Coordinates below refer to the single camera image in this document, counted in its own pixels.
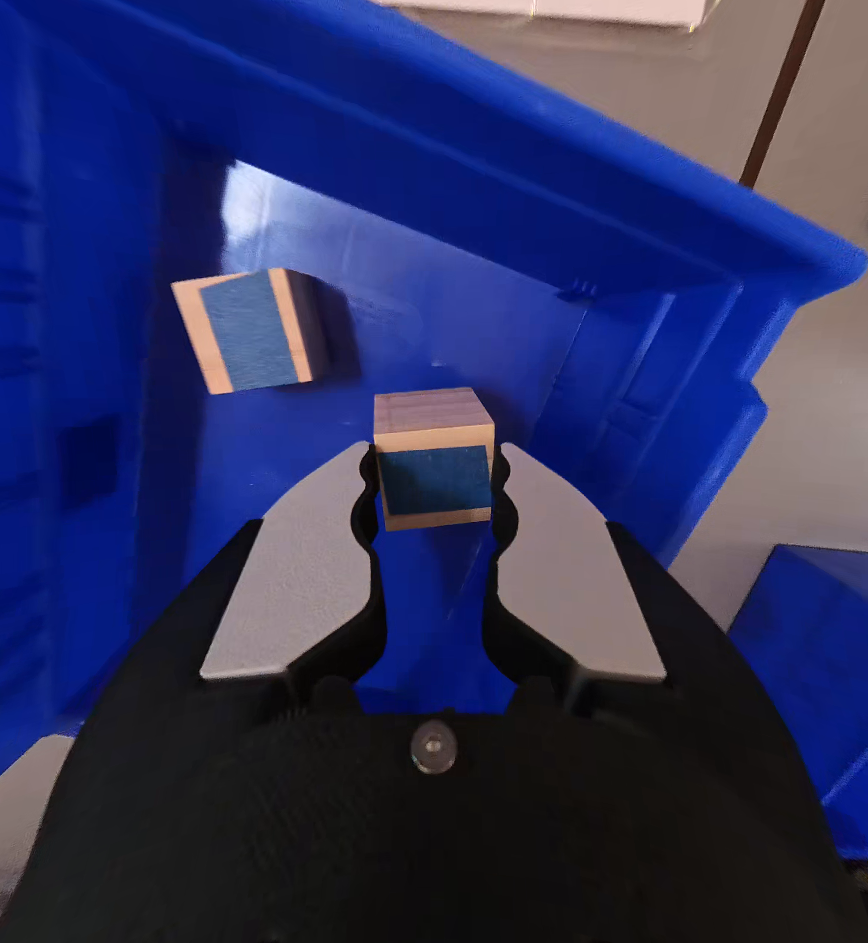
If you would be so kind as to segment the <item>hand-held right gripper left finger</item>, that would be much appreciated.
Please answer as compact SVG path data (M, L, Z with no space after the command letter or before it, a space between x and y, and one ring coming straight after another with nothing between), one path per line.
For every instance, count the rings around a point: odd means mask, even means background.
M381 659L387 625L374 449L355 442L263 515L200 669L204 681L356 682Z

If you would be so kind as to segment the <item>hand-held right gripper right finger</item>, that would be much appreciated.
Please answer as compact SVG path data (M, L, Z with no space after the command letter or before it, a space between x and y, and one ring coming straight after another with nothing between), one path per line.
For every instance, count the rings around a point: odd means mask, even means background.
M519 446L499 447L482 641L515 684L658 685L667 670L605 516Z

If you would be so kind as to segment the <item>wooden cube blue stripe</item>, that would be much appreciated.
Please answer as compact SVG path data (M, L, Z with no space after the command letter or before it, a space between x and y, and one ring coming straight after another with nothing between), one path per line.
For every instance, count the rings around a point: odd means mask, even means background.
M326 372L317 284L286 268L171 284L210 395L303 385Z
M495 424L471 388L376 395L374 444L388 532L490 520Z

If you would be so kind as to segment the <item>blue plastic bin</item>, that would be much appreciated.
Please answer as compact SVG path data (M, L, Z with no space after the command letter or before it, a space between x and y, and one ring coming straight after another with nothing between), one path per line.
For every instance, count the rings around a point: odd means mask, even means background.
M669 566L859 248L366 2L0 2L0 775L245 521L472 387ZM327 369L210 395L170 288L317 281Z
M793 735L841 855L868 860L868 552L775 546L728 634Z

